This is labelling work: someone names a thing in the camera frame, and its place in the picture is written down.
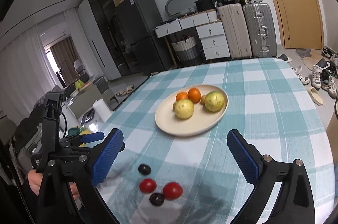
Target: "drawer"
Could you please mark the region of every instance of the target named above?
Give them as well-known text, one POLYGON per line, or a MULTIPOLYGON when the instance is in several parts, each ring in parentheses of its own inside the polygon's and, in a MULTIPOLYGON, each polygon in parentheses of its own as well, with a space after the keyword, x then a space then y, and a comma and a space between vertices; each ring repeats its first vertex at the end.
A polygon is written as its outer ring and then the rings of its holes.
POLYGON ((175 33, 181 30, 182 28, 181 28, 180 22, 176 20, 171 23, 160 26, 159 28, 155 29, 155 32, 156 32, 157 37, 162 37, 162 36, 166 36, 168 34, 175 33))
POLYGON ((206 12, 196 14, 180 19, 182 30, 209 23, 209 17, 206 12))
POLYGON ((205 37, 201 39, 201 42, 204 49, 218 46, 228 46, 225 34, 205 37))
POLYGON ((207 48, 207 49, 204 49, 204 54, 206 55, 206 60, 230 56, 228 46, 207 48))
POLYGON ((224 34, 222 22, 210 23, 197 27, 197 33, 200 38, 224 34))
POLYGON ((207 12, 207 13, 208 13, 208 17, 209 17, 210 22, 214 22, 214 21, 218 20, 216 11, 210 11, 210 12, 207 12))

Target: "silver suitcase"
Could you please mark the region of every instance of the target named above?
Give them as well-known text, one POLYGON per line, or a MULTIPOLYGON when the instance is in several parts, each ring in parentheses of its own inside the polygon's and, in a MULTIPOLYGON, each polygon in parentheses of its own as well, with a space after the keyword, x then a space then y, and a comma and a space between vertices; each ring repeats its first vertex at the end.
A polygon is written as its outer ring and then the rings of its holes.
POLYGON ((277 42, 273 16, 267 3, 252 3, 243 6, 254 57, 276 57, 277 42))
POLYGON ((230 56, 233 59, 252 57, 248 29, 241 4, 221 6, 218 8, 218 13, 222 20, 230 56))

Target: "checkered tablecloth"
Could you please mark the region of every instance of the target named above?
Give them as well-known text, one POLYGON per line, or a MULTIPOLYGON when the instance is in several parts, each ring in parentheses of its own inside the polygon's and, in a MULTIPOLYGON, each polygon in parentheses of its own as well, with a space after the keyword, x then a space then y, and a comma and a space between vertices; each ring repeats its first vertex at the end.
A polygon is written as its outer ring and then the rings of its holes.
MULTIPOLYGON (((119 128, 126 148, 119 153, 98 189, 121 224, 229 223, 253 185, 247 184, 231 155, 226 136, 238 129, 261 154, 291 163, 300 158, 309 175, 322 223, 333 208, 335 181, 326 132, 313 102, 289 65, 279 59, 250 59, 162 72, 142 85, 103 125, 107 135, 119 128), (222 120, 196 137, 175 138, 155 124, 159 104, 180 88, 195 84, 221 87, 229 96, 222 120), (176 181, 183 195, 161 207, 139 190, 141 163, 157 191, 176 181)), ((276 184, 259 223, 276 200, 276 184)))

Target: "metal screw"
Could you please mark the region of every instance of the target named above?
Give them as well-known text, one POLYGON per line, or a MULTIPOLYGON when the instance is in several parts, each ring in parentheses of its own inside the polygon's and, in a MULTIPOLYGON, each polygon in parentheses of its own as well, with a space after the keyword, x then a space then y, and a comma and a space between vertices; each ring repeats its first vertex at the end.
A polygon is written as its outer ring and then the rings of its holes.
POLYGON ((268 154, 264 154, 263 155, 263 159, 266 161, 266 162, 270 162, 270 161, 272 161, 272 157, 270 156, 270 155, 268 155, 268 154))
POLYGON ((298 166, 301 166, 301 165, 303 165, 303 161, 301 161, 300 159, 296 159, 296 164, 298 166))
POLYGON ((49 160, 48 166, 52 167, 52 166, 54 166, 54 165, 55 165, 55 160, 54 160, 54 159, 49 160))
POLYGON ((87 160, 87 156, 85 154, 79 156, 79 161, 85 162, 87 160))

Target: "brown curtain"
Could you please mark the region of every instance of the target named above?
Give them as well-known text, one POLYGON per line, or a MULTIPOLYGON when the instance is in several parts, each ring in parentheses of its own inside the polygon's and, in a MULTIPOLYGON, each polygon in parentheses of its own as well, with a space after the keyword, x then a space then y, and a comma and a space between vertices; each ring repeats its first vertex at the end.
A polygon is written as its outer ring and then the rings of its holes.
POLYGON ((68 86, 73 83, 79 76, 74 69, 74 62, 80 58, 75 49, 72 37, 67 37, 56 43, 50 47, 50 51, 53 54, 57 66, 62 69, 61 74, 65 80, 65 84, 68 86))

